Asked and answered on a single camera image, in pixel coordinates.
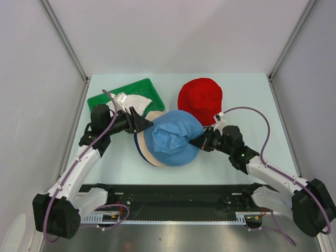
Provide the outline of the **dark blue bucket hat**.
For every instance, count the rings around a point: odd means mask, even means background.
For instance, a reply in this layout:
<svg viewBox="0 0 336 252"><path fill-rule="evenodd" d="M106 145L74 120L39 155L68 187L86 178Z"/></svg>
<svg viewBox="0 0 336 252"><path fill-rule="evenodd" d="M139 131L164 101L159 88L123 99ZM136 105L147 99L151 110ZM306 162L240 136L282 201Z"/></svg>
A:
<svg viewBox="0 0 336 252"><path fill-rule="evenodd" d="M142 151L141 151L141 149L140 149L139 142L138 142L138 136L137 136L137 135L138 135L137 133L135 133L135 134L133 135L134 143L135 143L136 149L137 149L139 155L141 156L141 158L143 158L143 159L147 162L147 159L145 158L145 156L143 155L143 153L142 153Z"/></svg>

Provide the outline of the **beige bucket hat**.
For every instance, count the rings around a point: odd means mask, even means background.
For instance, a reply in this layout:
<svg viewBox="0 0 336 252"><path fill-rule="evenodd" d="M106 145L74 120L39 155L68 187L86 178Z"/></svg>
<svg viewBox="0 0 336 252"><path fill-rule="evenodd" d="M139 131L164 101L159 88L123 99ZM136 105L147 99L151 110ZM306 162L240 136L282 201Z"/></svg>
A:
<svg viewBox="0 0 336 252"><path fill-rule="evenodd" d="M147 120L150 120L150 121L154 121L155 119L165 115L166 112L163 112L163 111L150 111L146 116L145 118ZM149 127L148 129L140 132L140 133L137 133L138 135L138 142L139 142L139 146L140 146L140 149L143 153L143 155L145 156L145 158L147 159L147 163L149 163L150 165L152 166L155 166L155 167L167 167L166 164L160 162L159 160L157 160L153 154L150 152L147 144L146 144L146 141L145 141L145 134L150 132L152 129L154 129L155 126L151 126Z"/></svg>

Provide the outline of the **light blue hat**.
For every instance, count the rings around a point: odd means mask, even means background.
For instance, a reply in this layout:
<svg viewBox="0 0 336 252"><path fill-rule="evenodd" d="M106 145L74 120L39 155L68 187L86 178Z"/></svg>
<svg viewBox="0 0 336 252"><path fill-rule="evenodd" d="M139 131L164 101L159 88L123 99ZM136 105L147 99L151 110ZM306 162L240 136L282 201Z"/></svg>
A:
<svg viewBox="0 0 336 252"><path fill-rule="evenodd" d="M145 141L153 156L167 166L191 163L199 149L189 140L201 136L202 124L190 113L169 111L153 121L155 128L145 134Z"/></svg>

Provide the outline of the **red hat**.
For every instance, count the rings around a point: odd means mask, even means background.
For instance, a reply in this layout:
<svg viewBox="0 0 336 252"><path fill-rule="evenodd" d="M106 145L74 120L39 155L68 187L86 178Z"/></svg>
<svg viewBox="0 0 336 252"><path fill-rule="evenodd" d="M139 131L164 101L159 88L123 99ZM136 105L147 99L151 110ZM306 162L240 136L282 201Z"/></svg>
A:
<svg viewBox="0 0 336 252"><path fill-rule="evenodd" d="M215 123L214 116L222 111L223 92L211 78L193 79L181 88L177 107L193 115L203 126Z"/></svg>

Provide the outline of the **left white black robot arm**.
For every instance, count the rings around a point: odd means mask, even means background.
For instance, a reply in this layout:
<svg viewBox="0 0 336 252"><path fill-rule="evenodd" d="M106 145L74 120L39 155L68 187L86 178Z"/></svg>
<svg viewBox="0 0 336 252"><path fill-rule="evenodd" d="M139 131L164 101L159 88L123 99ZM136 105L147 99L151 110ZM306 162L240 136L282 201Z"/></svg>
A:
<svg viewBox="0 0 336 252"><path fill-rule="evenodd" d="M33 199L35 228L44 236L71 239L80 223L93 211L100 206L106 210L115 206L112 186L96 184L83 196L77 195L110 145L112 135L122 131L141 133L154 125L139 115L134 107L130 107L128 112L112 112L106 104L95 106L90 120L73 161L47 193L37 194Z"/></svg>

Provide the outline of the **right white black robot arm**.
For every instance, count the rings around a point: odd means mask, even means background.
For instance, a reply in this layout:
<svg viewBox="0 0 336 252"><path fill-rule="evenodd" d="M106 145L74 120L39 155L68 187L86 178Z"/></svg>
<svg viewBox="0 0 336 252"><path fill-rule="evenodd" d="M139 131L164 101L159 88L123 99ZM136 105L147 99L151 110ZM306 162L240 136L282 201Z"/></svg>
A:
<svg viewBox="0 0 336 252"><path fill-rule="evenodd" d="M317 178L306 180L269 164L245 144L239 127L228 125L222 131L208 127L201 136L190 140L190 144L206 152L216 150L227 154L235 169L266 183L265 186L255 184L254 190L242 197L245 209L274 210L292 219L310 237L331 233L335 204L325 184Z"/></svg>

